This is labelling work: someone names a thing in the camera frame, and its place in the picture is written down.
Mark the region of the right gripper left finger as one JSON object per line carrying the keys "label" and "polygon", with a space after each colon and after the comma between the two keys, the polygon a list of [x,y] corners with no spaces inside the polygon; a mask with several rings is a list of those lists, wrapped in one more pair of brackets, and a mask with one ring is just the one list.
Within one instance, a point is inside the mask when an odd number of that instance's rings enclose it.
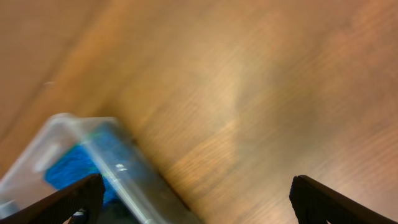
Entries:
{"label": "right gripper left finger", "polygon": [[103,209],[102,175],[91,174],[1,220],[1,224],[96,224]]}

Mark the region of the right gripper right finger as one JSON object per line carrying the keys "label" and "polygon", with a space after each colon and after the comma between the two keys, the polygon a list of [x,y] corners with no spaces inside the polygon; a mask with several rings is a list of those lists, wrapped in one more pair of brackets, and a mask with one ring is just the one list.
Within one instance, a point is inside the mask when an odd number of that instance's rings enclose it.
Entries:
{"label": "right gripper right finger", "polygon": [[306,175],[293,178],[289,200],[299,224],[397,224]]}

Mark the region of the blue green sequin cloth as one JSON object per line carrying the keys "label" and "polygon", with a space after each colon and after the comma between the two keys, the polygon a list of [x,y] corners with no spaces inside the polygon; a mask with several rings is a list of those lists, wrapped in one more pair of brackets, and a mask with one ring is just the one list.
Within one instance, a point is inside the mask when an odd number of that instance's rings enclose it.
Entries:
{"label": "blue green sequin cloth", "polygon": [[103,206],[119,200],[118,188],[113,188],[114,179],[127,183],[130,180],[145,179],[145,170],[133,151],[127,136],[115,126],[102,124],[89,133],[88,139],[96,147],[99,158],[109,171],[103,170],[89,155],[82,142],[71,147],[55,164],[47,169],[44,180],[57,190],[91,174],[101,174],[105,187]]}

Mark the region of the clear plastic storage bin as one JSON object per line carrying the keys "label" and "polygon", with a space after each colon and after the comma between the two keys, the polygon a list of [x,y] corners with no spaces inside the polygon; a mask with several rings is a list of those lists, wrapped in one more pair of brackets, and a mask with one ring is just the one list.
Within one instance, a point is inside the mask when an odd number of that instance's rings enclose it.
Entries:
{"label": "clear plastic storage bin", "polygon": [[69,113],[50,117],[21,156],[1,179],[1,218],[4,219],[59,191],[44,180],[47,169],[55,164],[71,147],[82,142],[99,166],[109,171],[99,158],[96,147],[88,139],[89,133],[102,124],[110,124],[127,136],[138,160],[145,170],[145,179],[127,183],[114,179],[118,201],[129,216],[139,223],[199,223],[200,219],[179,199],[159,172],[142,155],[130,135],[112,117],[79,118]]}

